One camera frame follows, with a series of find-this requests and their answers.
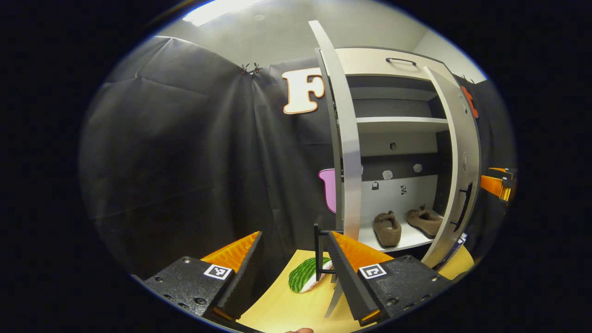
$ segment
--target cabinet handle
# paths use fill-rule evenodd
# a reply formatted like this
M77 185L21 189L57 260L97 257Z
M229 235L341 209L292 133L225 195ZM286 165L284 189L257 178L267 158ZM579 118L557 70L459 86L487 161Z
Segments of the cabinet handle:
M469 183L469 186L467 186L466 188L460 188L459 191L460 192L464 192L466 193L465 196L465 204L462 206L462 212L461 212L461 216L458 219L458 221L450 221L451 224L455 225L454 227L454 232L456 232L458 230L458 228L461 227L461 222L462 219L465 217L465 213L466 213L466 209L467 207L469 207L469 199L471 198L471 191L473 190L473 183Z
M411 61L411 60L406 60L406 59L399 59L399 58L387 58L387 62L391 62L391 60L401 60L401 61L408 61L410 63L413 64L413 66L417 66L417 63L415 61Z

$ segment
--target brown slipper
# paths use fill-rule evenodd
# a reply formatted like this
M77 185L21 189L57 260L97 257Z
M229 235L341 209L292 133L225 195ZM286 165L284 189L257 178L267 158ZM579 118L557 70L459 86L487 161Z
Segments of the brown slipper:
M374 233L380 245L385 247L396 246L401 240L401 225L395 219L393 212L380 213L374 218Z
M421 206L420 210L412 209L405 215L407 223L421 231L425 237L434 239L440 225L442 224L442 218L435 216L428 212L424 206Z

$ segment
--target white wall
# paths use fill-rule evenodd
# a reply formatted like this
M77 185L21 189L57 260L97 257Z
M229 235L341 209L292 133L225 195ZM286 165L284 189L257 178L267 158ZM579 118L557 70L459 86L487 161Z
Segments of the white wall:
M469 81L472 79L477 83L487 79L482 70L463 51L431 29L427 30L413 52L444 62L452 73L464 75Z
M262 21L255 15L264 15ZM200 27L179 20L158 35L200 45L237 65L314 57L308 21L318 20L336 47L379 46L412 52L427 28L407 14L372 0L264 0Z

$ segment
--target table surface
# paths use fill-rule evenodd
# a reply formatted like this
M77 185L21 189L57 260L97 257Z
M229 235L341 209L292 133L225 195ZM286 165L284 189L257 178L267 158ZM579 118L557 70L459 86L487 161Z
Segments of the table surface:
M324 252L324 256L329 257L329 253ZM324 317L336 285L331 283L330 274L305 293L290 290L290 272L309 258L314 258L314 251L296 250L271 287L237 322L266 333L285 333L303 327L315 332L354 332L361 329L358 321L353 319L343 294L331 316Z

